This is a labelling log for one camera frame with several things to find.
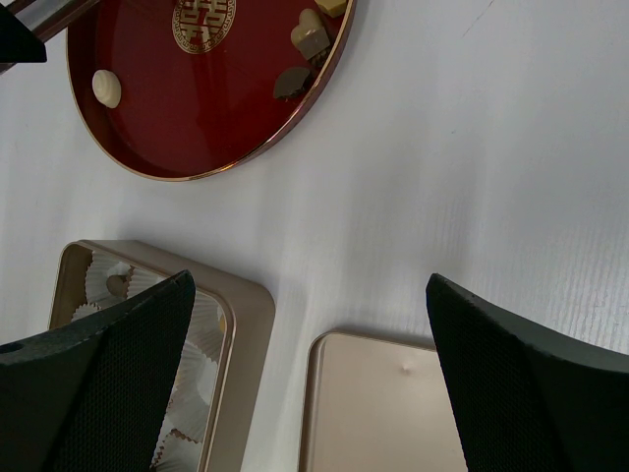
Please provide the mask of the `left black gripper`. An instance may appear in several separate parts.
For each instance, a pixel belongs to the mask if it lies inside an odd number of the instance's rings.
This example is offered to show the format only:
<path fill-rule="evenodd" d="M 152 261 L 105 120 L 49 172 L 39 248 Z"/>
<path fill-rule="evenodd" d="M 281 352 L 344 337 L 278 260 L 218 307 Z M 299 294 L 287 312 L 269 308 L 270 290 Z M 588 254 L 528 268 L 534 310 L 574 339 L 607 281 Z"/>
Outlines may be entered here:
<path fill-rule="evenodd" d="M 6 7 L 1 8 L 0 63 L 45 63 L 47 53 L 38 39 Z"/>

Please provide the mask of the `metal tongs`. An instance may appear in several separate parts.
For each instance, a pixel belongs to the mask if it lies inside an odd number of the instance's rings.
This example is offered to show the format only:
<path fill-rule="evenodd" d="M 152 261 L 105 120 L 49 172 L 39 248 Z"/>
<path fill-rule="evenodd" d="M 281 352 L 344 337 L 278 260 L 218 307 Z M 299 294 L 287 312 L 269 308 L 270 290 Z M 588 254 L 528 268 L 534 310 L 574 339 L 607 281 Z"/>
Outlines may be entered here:
<path fill-rule="evenodd" d="M 14 0 L 6 8 L 46 42 L 98 3 L 99 0 Z"/>

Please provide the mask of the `gold square tin box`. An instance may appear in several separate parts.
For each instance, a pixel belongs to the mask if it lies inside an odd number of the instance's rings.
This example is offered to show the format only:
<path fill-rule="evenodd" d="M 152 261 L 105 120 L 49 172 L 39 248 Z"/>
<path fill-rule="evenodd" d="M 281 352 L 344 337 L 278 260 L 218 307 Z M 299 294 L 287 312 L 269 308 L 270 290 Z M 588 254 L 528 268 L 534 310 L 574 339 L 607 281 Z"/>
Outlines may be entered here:
<path fill-rule="evenodd" d="M 61 254 L 50 327 L 94 314 L 188 270 L 197 292 L 152 471 L 242 467 L 275 315 L 259 284 L 138 241 L 77 241 Z M 125 299 L 107 277 L 127 275 Z"/>

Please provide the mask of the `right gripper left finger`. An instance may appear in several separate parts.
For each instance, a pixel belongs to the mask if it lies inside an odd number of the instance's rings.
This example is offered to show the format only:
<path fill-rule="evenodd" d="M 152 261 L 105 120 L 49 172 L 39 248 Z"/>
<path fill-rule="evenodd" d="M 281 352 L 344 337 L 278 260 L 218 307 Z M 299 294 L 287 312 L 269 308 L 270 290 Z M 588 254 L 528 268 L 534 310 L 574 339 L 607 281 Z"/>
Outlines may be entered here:
<path fill-rule="evenodd" d="M 4 471 L 147 471 L 188 332 L 187 270 L 1 347 Z"/>

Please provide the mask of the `gold tin lid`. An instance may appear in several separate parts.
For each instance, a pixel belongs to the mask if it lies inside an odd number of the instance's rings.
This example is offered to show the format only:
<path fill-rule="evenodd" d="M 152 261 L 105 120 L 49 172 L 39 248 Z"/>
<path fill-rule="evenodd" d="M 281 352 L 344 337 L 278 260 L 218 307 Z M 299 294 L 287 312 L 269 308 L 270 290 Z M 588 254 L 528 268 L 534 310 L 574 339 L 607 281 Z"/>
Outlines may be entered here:
<path fill-rule="evenodd" d="M 311 346 L 301 471 L 464 471 L 431 346 L 329 331 Z"/>

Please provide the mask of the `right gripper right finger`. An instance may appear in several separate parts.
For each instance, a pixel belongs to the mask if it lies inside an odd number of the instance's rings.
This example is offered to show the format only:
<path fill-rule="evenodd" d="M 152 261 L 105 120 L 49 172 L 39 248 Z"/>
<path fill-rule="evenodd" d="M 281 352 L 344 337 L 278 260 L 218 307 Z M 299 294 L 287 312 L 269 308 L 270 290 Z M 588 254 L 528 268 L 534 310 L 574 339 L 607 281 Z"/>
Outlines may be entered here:
<path fill-rule="evenodd" d="M 508 312 L 437 273 L 426 296 L 469 470 L 627 470 L 627 355 Z"/>

